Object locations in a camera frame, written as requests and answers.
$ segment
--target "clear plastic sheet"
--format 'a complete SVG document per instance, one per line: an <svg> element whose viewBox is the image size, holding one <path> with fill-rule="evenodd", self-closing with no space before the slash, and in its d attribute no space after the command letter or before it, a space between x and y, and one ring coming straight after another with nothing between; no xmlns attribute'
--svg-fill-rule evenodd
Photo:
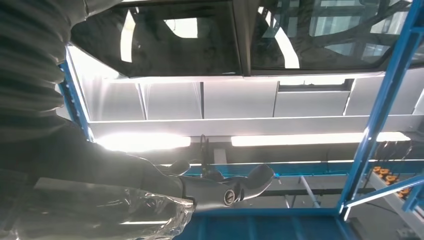
<svg viewBox="0 0 424 240"><path fill-rule="evenodd" d="M194 211L186 199L47 178L22 197L20 213L1 240L168 240Z"/></svg>

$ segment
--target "blue metal frame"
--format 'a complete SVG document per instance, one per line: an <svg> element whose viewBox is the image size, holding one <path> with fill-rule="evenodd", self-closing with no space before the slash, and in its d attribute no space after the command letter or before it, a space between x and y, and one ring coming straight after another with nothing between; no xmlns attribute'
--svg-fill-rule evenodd
<svg viewBox="0 0 424 240"><path fill-rule="evenodd" d="M196 212L196 216L269 217L269 216L338 216L336 208L225 208Z"/></svg>
<svg viewBox="0 0 424 240"><path fill-rule="evenodd" d="M251 170L258 164L234 164L234 165L215 165L215 169L220 171L224 177L247 176ZM283 176L321 176L321 175L347 175L352 168L352 162L315 162L315 163L268 163L267 164L277 177ZM384 163L384 167L396 170L396 174L414 174L417 169L424 166L423 161L405 161L399 167L398 161L388 161ZM369 164L367 171L373 167L373 163ZM202 174L202 166L192 166L185 174L186 176L200 176Z"/></svg>
<svg viewBox="0 0 424 240"><path fill-rule="evenodd" d="M424 201L424 184L416 186L412 189L405 203L402 206L402 210L405 212L413 211L416 206Z"/></svg>
<svg viewBox="0 0 424 240"><path fill-rule="evenodd" d="M68 62L65 61L64 63L60 64L59 67L64 73L63 83L59 85L60 91L63 95L69 95L71 98L71 102L69 102L65 97L66 109L68 109L71 120L81 127L87 139L90 140L89 124L87 122L86 116L84 115L83 106L81 105L80 99L78 98L78 92L74 81L72 80ZM76 115L72 114L70 109L74 109Z"/></svg>
<svg viewBox="0 0 424 240"><path fill-rule="evenodd" d="M363 139L356 150L349 178L337 206L340 209L341 216L345 219L350 211L350 207L346 207L345 203L355 198L361 179L367 169L368 160L375 151L377 136L386 122L403 77L411 64L413 54L421 42L423 36L421 30L423 28L417 26L417 24L419 24L419 15L423 11L422 5L422 0L414 0L412 3L372 107Z"/></svg>

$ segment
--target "white wall panel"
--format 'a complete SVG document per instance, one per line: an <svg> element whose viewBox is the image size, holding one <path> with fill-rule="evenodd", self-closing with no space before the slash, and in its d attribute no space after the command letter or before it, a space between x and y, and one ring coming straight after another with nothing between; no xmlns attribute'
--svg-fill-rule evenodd
<svg viewBox="0 0 424 240"><path fill-rule="evenodd" d="M274 117L341 116L348 91L279 92Z"/></svg>
<svg viewBox="0 0 424 240"><path fill-rule="evenodd" d="M205 82L204 118L270 118L277 82Z"/></svg>
<svg viewBox="0 0 424 240"><path fill-rule="evenodd" d="M382 81L383 77L356 79L346 108L346 115L369 115ZM412 114L423 88L424 68L408 70L390 114Z"/></svg>
<svg viewBox="0 0 424 240"><path fill-rule="evenodd" d="M143 95L148 120L202 118L199 82L149 84Z"/></svg>

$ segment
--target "black hose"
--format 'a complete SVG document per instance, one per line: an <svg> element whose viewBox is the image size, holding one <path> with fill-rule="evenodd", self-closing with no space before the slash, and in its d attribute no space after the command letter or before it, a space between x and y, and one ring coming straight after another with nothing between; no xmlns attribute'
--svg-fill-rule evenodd
<svg viewBox="0 0 424 240"><path fill-rule="evenodd" d="M71 28L121 0L0 0L0 143L46 136L65 124L63 97Z"/></svg>

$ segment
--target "glass panel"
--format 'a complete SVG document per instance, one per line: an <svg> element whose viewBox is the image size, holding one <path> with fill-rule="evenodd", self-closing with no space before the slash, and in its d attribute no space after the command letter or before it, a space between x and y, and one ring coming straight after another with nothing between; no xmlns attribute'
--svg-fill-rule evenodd
<svg viewBox="0 0 424 240"><path fill-rule="evenodd" d="M373 63L379 59L386 51L389 46L376 45L367 43L365 50L363 51L362 59L369 63Z"/></svg>
<svg viewBox="0 0 424 240"><path fill-rule="evenodd" d="M72 29L71 41L127 77L240 74L227 2L114 7Z"/></svg>
<svg viewBox="0 0 424 240"><path fill-rule="evenodd" d="M375 69L399 37L409 3L261 0L252 69Z"/></svg>
<svg viewBox="0 0 424 240"><path fill-rule="evenodd" d="M330 49L338 54L342 54L345 56L350 56L352 49L354 47L354 43L345 43L345 44L335 44L326 46L326 49Z"/></svg>
<svg viewBox="0 0 424 240"><path fill-rule="evenodd" d="M392 16L380 21L371 27L372 34L401 34L402 27L404 26L405 19L408 12L396 12Z"/></svg>

